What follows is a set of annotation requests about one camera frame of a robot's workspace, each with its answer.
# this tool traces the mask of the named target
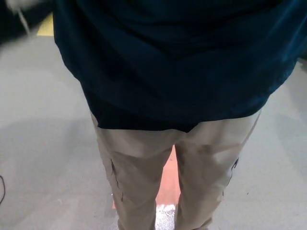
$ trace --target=beige cargo pants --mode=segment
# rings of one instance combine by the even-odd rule
[[[119,229],[155,229],[155,199],[175,146],[181,190],[175,230],[206,230],[259,115],[203,122],[189,133],[100,129],[93,117]]]

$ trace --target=yellow floor tape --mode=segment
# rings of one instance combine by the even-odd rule
[[[52,15],[48,16],[40,26],[38,36],[53,36],[53,17]]]

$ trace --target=black cord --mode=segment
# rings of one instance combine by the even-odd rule
[[[1,199],[1,201],[0,201],[0,205],[2,204],[2,202],[3,202],[3,200],[4,200],[4,198],[5,198],[5,183],[4,183],[4,179],[3,179],[3,177],[0,175],[0,179],[2,180],[2,184],[3,184],[3,190],[4,190],[4,192],[3,192],[3,197],[2,197],[2,199]]]

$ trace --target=pant leg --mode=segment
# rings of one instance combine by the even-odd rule
[[[120,230],[154,230],[163,167],[182,132],[97,128],[98,146],[110,182]]]
[[[175,230],[207,229],[259,115],[200,123],[175,145],[181,190]]]

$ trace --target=red floor marking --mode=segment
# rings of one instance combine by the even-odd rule
[[[178,202],[180,188],[175,148],[164,166],[160,190],[157,196],[158,205],[175,205]]]

